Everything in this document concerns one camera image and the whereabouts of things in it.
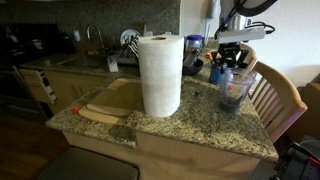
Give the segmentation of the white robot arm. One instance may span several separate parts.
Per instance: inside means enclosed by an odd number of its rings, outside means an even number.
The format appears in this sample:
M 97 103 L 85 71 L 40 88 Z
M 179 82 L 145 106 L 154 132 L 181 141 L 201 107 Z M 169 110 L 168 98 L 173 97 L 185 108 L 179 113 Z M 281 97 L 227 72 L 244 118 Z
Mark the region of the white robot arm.
M 213 63 L 218 67 L 238 67 L 248 55 L 240 48 L 242 42 L 263 39 L 275 28 L 252 18 L 262 14 L 277 0 L 218 0 L 221 12 L 219 27 L 214 34 L 219 47 L 213 55 Z

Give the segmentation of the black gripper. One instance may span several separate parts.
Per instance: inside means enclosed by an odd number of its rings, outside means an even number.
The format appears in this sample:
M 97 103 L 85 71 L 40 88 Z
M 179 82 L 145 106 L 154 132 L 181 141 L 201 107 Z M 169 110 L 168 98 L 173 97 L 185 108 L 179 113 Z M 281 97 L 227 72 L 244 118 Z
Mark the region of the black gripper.
M 248 64 L 244 62 L 249 51 L 242 49 L 239 42 L 220 44 L 218 53 L 221 55 L 219 58 L 219 66 L 227 64 L 228 67 L 247 67 Z

